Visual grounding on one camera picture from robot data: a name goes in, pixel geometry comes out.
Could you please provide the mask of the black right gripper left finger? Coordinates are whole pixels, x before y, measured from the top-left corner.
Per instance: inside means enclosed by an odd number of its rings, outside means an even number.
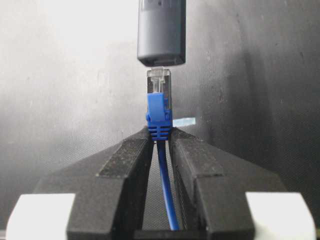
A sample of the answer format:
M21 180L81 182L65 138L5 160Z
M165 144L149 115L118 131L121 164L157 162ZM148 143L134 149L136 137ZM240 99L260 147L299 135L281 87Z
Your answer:
M146 127L43 177L36 194L75 195L69 240L130 240L143 226L153 142Z

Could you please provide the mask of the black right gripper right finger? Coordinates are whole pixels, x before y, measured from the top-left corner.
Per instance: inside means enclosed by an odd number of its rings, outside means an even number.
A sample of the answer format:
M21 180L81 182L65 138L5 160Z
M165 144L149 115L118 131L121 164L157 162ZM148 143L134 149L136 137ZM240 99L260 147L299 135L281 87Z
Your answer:
M169 153L182 228L208 240L252 240L246 192L286 192L272 171L174 127Z

